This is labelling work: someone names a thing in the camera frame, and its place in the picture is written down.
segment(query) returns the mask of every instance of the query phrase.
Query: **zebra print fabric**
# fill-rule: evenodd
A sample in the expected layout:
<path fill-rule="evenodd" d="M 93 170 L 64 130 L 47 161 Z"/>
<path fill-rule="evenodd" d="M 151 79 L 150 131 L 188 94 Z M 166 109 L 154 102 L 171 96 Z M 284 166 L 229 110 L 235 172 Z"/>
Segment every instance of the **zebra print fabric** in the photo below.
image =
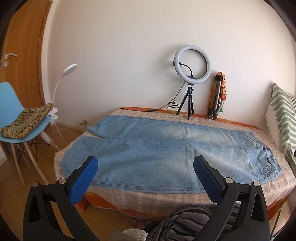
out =
<path fill-rule="evenodd" d="M 275 112 L 281 137 L 282 152 L 296 176 L 296 100 L 273 84 L 269 107 Z"/>
<path fill-rule="evenodd" d="M 235 204 L 218 240 L 230 232 L 239 205 Z M 202 206 L 187 206 L 171 213 L 147 237 L 146 241 L 192 241 L 206 225 L 212 213 Z"/>

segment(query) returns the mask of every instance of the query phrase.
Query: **white knitted fabric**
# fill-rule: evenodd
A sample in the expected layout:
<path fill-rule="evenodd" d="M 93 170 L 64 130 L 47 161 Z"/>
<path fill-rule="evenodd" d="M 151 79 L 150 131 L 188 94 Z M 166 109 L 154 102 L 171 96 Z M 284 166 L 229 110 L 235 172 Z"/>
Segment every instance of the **white knitted fabric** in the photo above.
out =
<path fill-rule="evenodd" d="M 148 233 L 139 229 L 127 229 L 122 232 L 136 241 L 145 241 Z"/>

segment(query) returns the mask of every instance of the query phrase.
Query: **floor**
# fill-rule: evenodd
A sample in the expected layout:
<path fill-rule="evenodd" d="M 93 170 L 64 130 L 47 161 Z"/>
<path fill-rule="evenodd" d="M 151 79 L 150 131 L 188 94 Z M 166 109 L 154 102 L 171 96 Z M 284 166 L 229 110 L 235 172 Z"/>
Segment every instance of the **floor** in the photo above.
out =
<path fill-rule="evenodd" d="M 58 127 L 67 143 L 70 143 L 82 134 L 82 131 L 60 125 Z M 48 127 L 46 132 L 52 137 L 60 149 L 66 146 L 55 126 Z M 38 165 L 50 183 L 56 182 L 53 169 L 55 152 L 56 149 L 54 147 L 45 145 L 38 146 Z M 10 229 L 22 240 L 23 214 L 29 189 L 33 182 L 39 181 L 43 183 L 43 181 L 33 164 L 28 166 L 26 162 L 21 159 L 20 169 L 26 183 L 25 187 L 22 186 L 12 156 L 0 166 L 0 194 L 2 196 L 0 213 Z M 53 209 L 63 232 L 72 237 L 56 203 L 53 203 Z M 129 228 L 128 222 L 132 219 L 119 211 L 101 209 L 90 204 L 86 207 L 85 212 L 80 210 L 78 210 L 78 212 L 100 241 L 106 241 L 111 230 L 123 231 Z"/>

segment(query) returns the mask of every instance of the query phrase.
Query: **leopard print cushion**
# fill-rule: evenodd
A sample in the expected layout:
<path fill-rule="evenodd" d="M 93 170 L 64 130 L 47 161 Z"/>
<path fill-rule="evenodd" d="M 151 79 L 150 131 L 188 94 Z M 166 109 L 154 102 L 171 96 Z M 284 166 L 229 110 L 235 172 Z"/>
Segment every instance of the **leopard print cushion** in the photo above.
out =
<path fill-rule="evenodd" d="M 14 139 L 24 139 L 38 124 L 43 121 L 53 104 L 48 103 L 40 108 L 26 108 L 10 125 L 0 129 L 3 136 Z"/>

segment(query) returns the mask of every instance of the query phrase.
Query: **door handle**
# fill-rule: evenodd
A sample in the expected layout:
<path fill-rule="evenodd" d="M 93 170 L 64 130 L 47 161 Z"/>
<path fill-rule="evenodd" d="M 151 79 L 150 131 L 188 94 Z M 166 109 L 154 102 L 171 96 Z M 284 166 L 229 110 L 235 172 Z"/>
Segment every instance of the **door handle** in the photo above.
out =
<path fill-rule="evenodd" d="M 5 58 L 5 59 L 8 59 L 8 57 L 9 57 L 10 55 L 11 55 L 11 56 L 15 56 L 15 57 L 17 56 L 17 55 L 14 54 L 14 53 L 7 53 L 7 54 L 4 55 L 4 58 Z"/>

